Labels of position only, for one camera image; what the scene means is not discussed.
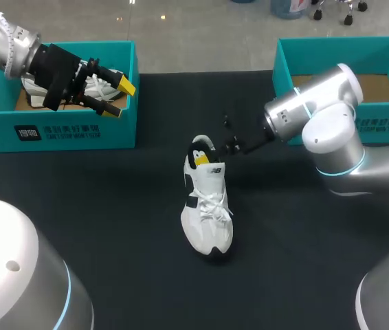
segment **robotic arm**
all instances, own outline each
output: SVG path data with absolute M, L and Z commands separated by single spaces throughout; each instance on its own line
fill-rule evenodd
M 51 110 L 56 111 L 61 100 L 66 100 L 92 108 L 99 115 L 106 111 L 118 117 L 117 107 L 85 95 L 86 78 L 95 74 L 131 96 L 135 87 L 124 74 L 99 66 L 98 59 L 79 64 L 79 57 L 56 45 L 42 44 L 37 33 L 8 23 L 0 13 L 0 70 L 7 78 L 34 76 L 36 85 L 47 90 L 43 106 Z
M 220 152 L 249 153 L 301 133 L 317 171 L 334 193 L 389 193 L 389 146 L 363 146 L 355 127 L 352 110 L 362 101 L 354 73 L 340 64 L 267 103 L 258 118 L 238 109 L 230 112 L 225 124 L 233 137 Z

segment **shoelace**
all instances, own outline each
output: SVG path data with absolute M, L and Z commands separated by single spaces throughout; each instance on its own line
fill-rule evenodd
M 87 65 L 87 61 L 82 60 L 80 62 L 80 64 L 78 65 L 77 72 L 80 71 L 80 68 L 82 67 L 82 65 Z M 97 89 L 97 92 L 100 94 L 100 97 L 103 101 L 110 101 L 110 99 L 112 99 L 112 97 L 114 97 L 114 95 L 118 94 L 118 91 L 115 90 L 114 93 L 111 93 L 109 95 L 104 95 L 102 88 L 111 86 L 111 84 L 109 84 L 107 81 L 105 81 L 101 78 L 97 78 L 97 76 L 95 74 L 93 74 L 91 78 L 88 77 L 86 79 L 86 82 L 88 85 L 90 85 L 92 83 L 94 84 L 94 87 Z
M 230 215 L 233 215 L 231 210 L 224 205 L 225 194 L 204 195 L 202 192 L 194 189 L 193 193 L 199 198 L 201 221 L 212 217 L 215 221 L 228 222 L 231 221 Z

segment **cardboard box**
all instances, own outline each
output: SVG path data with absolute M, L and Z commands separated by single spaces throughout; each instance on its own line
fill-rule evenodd
M 365 143 L 389 143 L 389 36 L 279 39 L 273 82 L 278 97 L 338 63 L 357 74 L 364 103 L 357 128 Z M 292 144 L 300 144 L 296 137 Z
M 92 109 L 75 105 L 61 107 L 58 111 L 32 109 L 18 104 L 21 80 L 7 80 L 0 71 L 0 153 L 133 148 L 140 91 L 134 42 L 90 41 L 57 45 L 86 61 L 90 57 L 99 58 L 102 66 L 126 73 L 136 87 L 135 95 L 116 101 L 122 110 L 119 118 L 99 116 Z

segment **glossy floor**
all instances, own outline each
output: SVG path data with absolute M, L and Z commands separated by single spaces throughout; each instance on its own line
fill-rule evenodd
M 327 2 L 321 21 L 315 8 L 278 19 L 269 0 L 0 0 L 0 11 L 44 41 L 134 40 L 142 73 L 272 69 L 278 38 L 389 35 L 389 0 L 368 0 L 352 26 L 345 5 Z

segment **shoe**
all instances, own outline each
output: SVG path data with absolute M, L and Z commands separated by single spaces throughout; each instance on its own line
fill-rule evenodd
M 233 239 L 225 187 L 225 163 L 216 162 L 210 138 L 194 138 L 184 164 L 187 201 L 182 228 L 192 247 L 206 256 L 223 255 Z
M 87 65 L 87 61 L 82 60 L 78 68 L 80 69 L 82 65 Z M 28 104 L 32 108 L 43 108 L 43 101 L 45 100 L 47 90 L 36 85 L 34 77 L 22 78 L 22 85 L 27 94 Z M 99 101 L 111 102 L 120 98 L 123 93 L 113 88 L 107 81 L 97 78 L 94 74 L 92 77 L 86 79 L 85 95 L 91 96 Z

